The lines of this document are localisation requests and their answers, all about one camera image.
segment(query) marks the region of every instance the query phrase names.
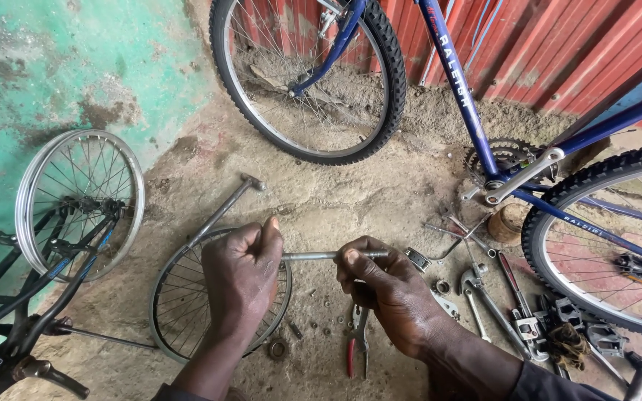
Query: hand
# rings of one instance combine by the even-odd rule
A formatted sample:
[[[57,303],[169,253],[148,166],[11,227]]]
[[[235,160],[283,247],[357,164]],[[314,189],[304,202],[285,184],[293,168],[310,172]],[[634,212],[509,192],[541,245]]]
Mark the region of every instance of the hand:
[[[276,217],[205,245],[201,259],[212,333],[253,335],[276,294],[283,245]]]
[[[358,252],[379,249],[389,254],[375,262]],[[406,255],[368,236],[347,243],[339,254],[334,263],[343,292],[357,305],[373,309],[400,352],[419,359],[438,334],[460,328],[442,310]]]

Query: red-handled pliers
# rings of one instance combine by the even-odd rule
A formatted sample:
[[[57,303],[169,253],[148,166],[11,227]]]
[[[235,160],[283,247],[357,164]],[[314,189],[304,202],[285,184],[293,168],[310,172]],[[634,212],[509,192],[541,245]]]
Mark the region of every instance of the red-handled pliers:
[[[348,333],[348,349],[346,351],[346,368],[349,378],[353,378],[353,354],[356,343],[359,351],[363,352],[365,361],[365,370],[363,371],[363,380],[368,379],[368,341],[365,339],[365,324],[368,321],[368,308],[353,305],[351,311],[353,330]]]

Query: down tube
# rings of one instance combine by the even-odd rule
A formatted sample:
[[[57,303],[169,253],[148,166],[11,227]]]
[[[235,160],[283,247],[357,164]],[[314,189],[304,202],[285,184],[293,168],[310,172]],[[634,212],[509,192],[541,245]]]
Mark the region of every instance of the down tube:
[[[559,209],[555,208],[552,205],[549,205],[547,202],[541,200],[540,198],[534,195],[531,195],[530,193],[526,193],[522,190],[515,190],[515,191],[512,191],[512,195],[516,196],[519,199],[522,199],[522,201],[528,202],[536,206],[537,208],[540,209],[540,211],[553,215],[559,220],[566,221],[566,223],[574,224],[576,227],[579,227],[584,231],[588,231],[591,234],[597,235],[608,242],[612,242],[620,247],[623,247],[631,252],[636,253],[637,255],[642,256],[642,247],[630,241],[626,241],[623,238],[619,237],[618,235],[613,234],[612,232],[608,232],[606,230],[603,230],[600,227],[596,227],[593,224],[587,223],[584,220],[574,215],[570,215],[563,211],[560,211]]]
[[[437,55],[440,57],[442,68],[445,70],[450,88],[459,106],[459,111],[462,114],[464,124],[467,126],[474,148],[477,150],[477,156],[482,162],[484,172],[488,178],[494,178],[498,175],[499,170],[492,155],[492,150],[489,148],[489,143],[487,143],[484,129],[482,129],[482,125],[479,122],[477,108],[469,93],[467,80],[462,73],[462,65],[457,58],[457,52],[454,49],[450,32],[447,30],[447,25],[445,25],[442,17],[440,5],[437,0],[419,0],[418,5],[422,16],[425,18],[432,41],[435,43]]]

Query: chainring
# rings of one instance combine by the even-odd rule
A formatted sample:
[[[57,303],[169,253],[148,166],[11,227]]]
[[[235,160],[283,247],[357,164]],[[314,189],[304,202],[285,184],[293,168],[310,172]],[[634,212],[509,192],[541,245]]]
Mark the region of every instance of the chainring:
[[[492,139],[489,141],[489,148],[492,150],[492,154],[495,155],[497,167],[499,167],[500,170],[509,169],[512,172],[519,170],[522,165],[525,166],[535,161],[536,156],[543,150],[528,142],[512,138]],[[474,184],[483,187],[484,170],[482,169],[482,163],[479,157],[477,157],[476,149],[473,148],[467,153],[467,156],[464,158],[464,163]],[[529,182],[540,183],[544,178],[548,178],[554,182],[557,177],[557,171],[557,165],[553,164],[542,170],[535,177],[532,177]]]

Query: green wall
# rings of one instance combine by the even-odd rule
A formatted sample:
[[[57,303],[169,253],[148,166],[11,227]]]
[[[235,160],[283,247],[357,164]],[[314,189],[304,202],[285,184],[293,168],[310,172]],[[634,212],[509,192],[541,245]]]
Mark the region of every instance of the green wall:
[[[0,0],[0,229],[13,233],[22,174],[59,133],[115,133],[143,169],[172,144],[213,82],[193,13],[180,0]]]

